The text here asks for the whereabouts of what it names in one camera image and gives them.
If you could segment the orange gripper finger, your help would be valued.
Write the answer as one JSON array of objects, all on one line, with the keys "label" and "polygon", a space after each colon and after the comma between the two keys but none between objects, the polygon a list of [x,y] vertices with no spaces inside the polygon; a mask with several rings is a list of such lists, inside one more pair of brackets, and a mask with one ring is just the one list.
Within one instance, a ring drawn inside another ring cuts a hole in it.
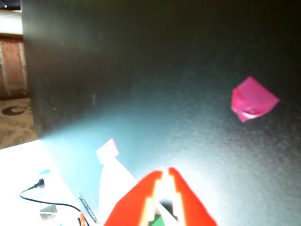
[{"label": "orange gripper finger", "polygon": [[155,219],[156,185],[162,171],[155,170],[141,179],[115,205],[106,226],[147,226]]},{"label": "orange gripper finger", "polygon": [[211,217],[181,174],[173,167],[168,169],[168,173],[174,179],[175,193],[180,196],[181,200],[181,215],[177,216],[179,222],[183,222],[184,226],[216,226],[214,218]]}]

